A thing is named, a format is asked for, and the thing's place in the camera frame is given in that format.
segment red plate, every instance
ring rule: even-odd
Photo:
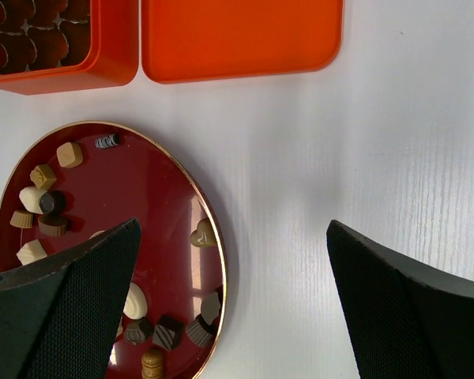
[[[95,139],[118,133],[121,144],[99,150]],[[84,162],[75,168],[58,165],[56,148],[68,141],[81,145]],[[39,228],[9,225],[13,212],[22,209],[18,194],[32,186],[30,171],[49,163],[58,180],[50,190],[61,190],[67,199],[63,215],[71,228],[59,238],[40,234]],[[181,345],[165,353],[165,378],[197,377],[212,355],[220,334],[226,303],[226,266],[223,242],[208,202],[194,180],[168,152],[154,141],[125,126],[109,122],[79,122],[63,126],[31,147],[12,173],[0,204],[0,272],[19,267],[21,246],[38,238],[47,254],[57,253],[87,240],[93,233],[130,218],[142,226],[142,243],[133,281],[148,300],[148,319],[155,324],[167,313],[188,325],[200,313],[201,300],[216,289],[223,291],[223,306],[214,341],[205,348],[186,336]],[[190,233],[198,221],[209,217],[218,246],[198,249]],[[128,320],[123,316],[123,327]],[[114,345],[106,378],[141,377],[141,356],[152,346],[133,346],[122,335]]]

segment white table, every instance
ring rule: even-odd
[[[357,378],[331,219],[474,280],[474,1],[347,0],[344,21],[316,73],[0,92],[0,197],[57,126],[147,133],[200,182],[228,246],[230,314],[202,378]]]

